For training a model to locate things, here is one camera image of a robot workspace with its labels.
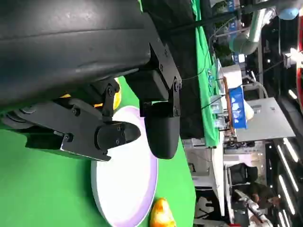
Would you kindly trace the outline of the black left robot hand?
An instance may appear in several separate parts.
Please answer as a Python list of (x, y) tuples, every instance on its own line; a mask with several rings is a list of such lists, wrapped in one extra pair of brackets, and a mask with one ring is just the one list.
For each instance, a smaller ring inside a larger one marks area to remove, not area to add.
[(26, 147), (109, 161), (137, 140), (113, 120), (116, 78), (140, 103), (152, 154), (174, 157), (182, 79), (136, 0), (3, 0), (0, 3), (0, 126)]

